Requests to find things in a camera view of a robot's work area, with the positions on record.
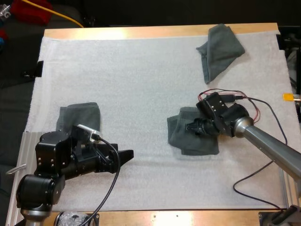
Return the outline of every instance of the yellow cable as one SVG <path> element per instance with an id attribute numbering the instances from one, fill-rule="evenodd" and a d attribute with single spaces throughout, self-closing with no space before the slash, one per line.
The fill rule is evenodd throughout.
<path id="1" fill-rule="evenodd" d="M 32 6 L 35 6 L 35 7 L 38 7 L 38 8 L 40 8 L 40 9 L 43 9 L 43 10 L 45 10 L 45 11 L 48 11 L 48 12 L 50 12 L 50 13 L 56 14 L 56 15 L 58 15 L 58 16 L 61 16 L 61 17 L 65 18 L 65 19 L 67 19 L 67 20 L 70 20 L 70 21 L 76 23 L 78 26 L 80 26 L 80 27 L 82 27 L 82 28 L 84 27 L 84 26 L 81 25 L 79 22 L 77 22 L 76 20 L 74 20 L 74 19 L 72 19 L 72 18 L 70 18 L 70 17 L 68 17 L 68 16 L 65 16 L 65 15 L 63 15 L 63 14 L 60 14 L 60 13 L 58 13 L 58 12 L 55 12 L 55 11 L 53 11 L 53 10 L 51 10 L 51 9 L 42 7 L 42 6 L 37 5 L 37 4 L 35 4 L 35 3 L 31 2 L 31 1 L 28 1 L 28 0 L 22 0 L 22 1 L 28 3 L 28 4 L 32 5 Z"/>

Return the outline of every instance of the wooden table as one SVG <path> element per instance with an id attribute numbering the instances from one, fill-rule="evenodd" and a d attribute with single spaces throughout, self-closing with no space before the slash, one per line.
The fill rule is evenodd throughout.
<path id="1" fill-rule="evenodd" d="M 214 25 L 45 30 L 44 36 L 73 40 L 120 40 L 207 35 Z M 278 30 L 276 23 L 229 24 L 234 33 Z M 99 212 L 101 226 L 258 226 L 259 210 L 180 210 Z M 58 213 L 45 221 L 52 226 Z"/>

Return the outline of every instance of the white towel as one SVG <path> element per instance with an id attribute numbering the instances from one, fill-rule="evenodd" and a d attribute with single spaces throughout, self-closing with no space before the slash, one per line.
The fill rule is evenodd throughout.
<path id="1" fill-rule="evenodd" d="M 27 131 L 55 130 L 61 106 L 97 102 L 103 138 L 120 150 L 134 149 L 103 210 L 272 208 L 232 190 L 235 181 L 269 161 L 246 139 L 219 137 L 216 156 L 182 156 L 167 143 L 167 117 L 195 106 L 209 88 L 238 89 L 274 108 L 289 145 L 301 146 L 284 52 L 276 32 L 240 34 L 246 53 L 207 86 L 196 47 L 206 36 L 136 40 L 44 38 L 42 78 L 35 81 Z M 239 101 L 254 115 L 248 101 Z M 268 107 L 258 103 L 257 126 L 283 141 Z M 54 210 L 94 210 L 113 175 L 91 173 L 66 181 Z M 237 186 L 242 192 L 286 205 L 276 165 Z"/>

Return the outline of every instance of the gray towel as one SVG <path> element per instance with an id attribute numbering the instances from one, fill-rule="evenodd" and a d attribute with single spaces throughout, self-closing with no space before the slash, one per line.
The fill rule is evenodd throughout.
<path id="1" fill-rule="evenodd" d="M 219 73 L 245 53 L 244 47 L 230 27 L 219 24 L 209 29 L 208 42 L 197 50 L 202 55 L 202 66 L 205 83 L 214 80 Z"/>
<path id="2" fill-rule="evenodd" d="M 83 103 L 60 108 L 56 130 L 71 131 L 73 125 L 82 124 L 100 130 L 100 111 L 97 103 Z"/>
<path id="3" fill-rule="evenodd" d="M 182 107 L 179 115 L 167 119 L 168 143 L 181 149 L 184 155 L 218 154 L 217 137 L 197 136 L 186 131 L 186 124 L 202 115 L 196 107 Z"/>

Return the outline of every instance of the red object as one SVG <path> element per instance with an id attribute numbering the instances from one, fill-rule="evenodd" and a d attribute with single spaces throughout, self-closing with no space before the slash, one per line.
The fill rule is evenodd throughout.
<path id="1" fill-rule="evenodd" d="M 52 9 L 52 5 L 46 0 L 30 0 L 32 3 L 40 5 L 42 7 Z M 10 12 L 15 15 L 15 17 L 27 23 L 47 25 L 51 14 L 45 10 L 38 7 L 32 6 L 22 0 L 14 0 L 11 5 Z"/>
<path id="2" fill-rule="evenodd" d="M 0 30 L 0 38 L 3 38 L 3 40 L 8 40 L 8 36 L 4 30 Z"/>

